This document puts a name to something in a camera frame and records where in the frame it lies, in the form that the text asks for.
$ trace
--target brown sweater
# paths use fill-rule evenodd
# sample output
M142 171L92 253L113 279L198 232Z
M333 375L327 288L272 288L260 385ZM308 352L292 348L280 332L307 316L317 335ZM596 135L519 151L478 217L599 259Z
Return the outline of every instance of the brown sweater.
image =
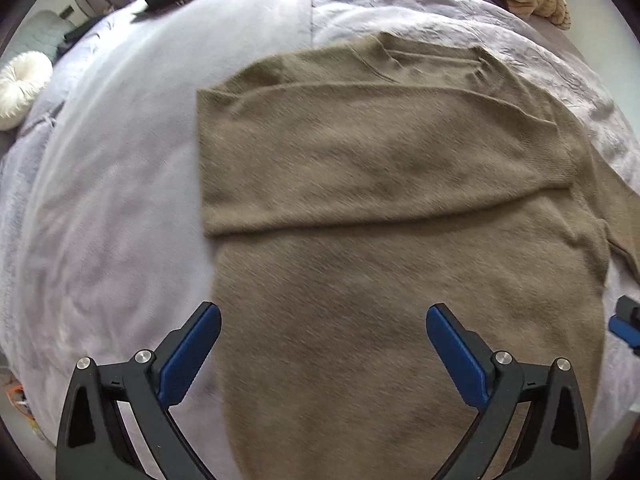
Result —
M591 409L640 199L548 92L480 48L380 34L258 62L198 121L246 480L430 478L475 415L426 337L437 302L521 362L567 357Z

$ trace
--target metal screw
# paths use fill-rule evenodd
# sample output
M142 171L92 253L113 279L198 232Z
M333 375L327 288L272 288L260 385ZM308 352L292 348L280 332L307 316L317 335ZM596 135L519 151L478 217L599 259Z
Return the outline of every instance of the metal screw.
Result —
M558 365L558 368L563 372L571 369L571 363L564 357L559 358L558 361L556 361L556 365Z
M88 368L90 364L91 359L89 357L83 357L76 363L76 367L78 367L78 370L84 370L85 368Z
M151 359L151 352L149 350L141 350L136 354L136 362L144 364Z
M513 361L513 357L509 352L497 352L495 354L495 360L498 361L501 365L508 365L511 361Z

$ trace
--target bed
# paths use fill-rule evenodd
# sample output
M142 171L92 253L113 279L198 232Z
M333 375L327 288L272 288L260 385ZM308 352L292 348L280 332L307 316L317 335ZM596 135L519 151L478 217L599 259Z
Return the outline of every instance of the bed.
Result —
M105 18L57 63L2 160L0 347L52 442L79 358L106 364L154 348L208 298L216 247L200 219L195 91L269 54L379 31L484 46L559 98L640 192L633 132L541 18L527 24L486 0L195 0L151 18L136 15L141 4ZM623 294L640 300L640 287L613 255L603 332ZM592 446L639 394L640 361L607 335ZM212 374L172 414L217 478L240 478ZM126 422L134 428L129 412ZM134 444L157 478L139 435Z

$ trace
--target blue gripper pad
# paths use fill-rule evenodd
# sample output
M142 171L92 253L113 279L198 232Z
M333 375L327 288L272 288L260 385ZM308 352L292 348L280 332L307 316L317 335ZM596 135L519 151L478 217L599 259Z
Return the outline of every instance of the blue gripper pad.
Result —
M427 335L465 404L484 410L489 395L482 367L435 305L427 311Z
M221 328L220 310L210 304L160 370L158 400L164 409L182 402Z
M631 348L640 347L640 331L618 316L611 316L609 319L609 331L624 340Z

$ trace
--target white fluffy pillow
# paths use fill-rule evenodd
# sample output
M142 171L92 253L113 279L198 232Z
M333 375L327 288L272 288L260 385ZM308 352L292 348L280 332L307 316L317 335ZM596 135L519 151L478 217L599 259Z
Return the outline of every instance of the white fluffy pillow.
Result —
M25 52L0 71L0 130L15 128L26 117L53 74L47 56Z

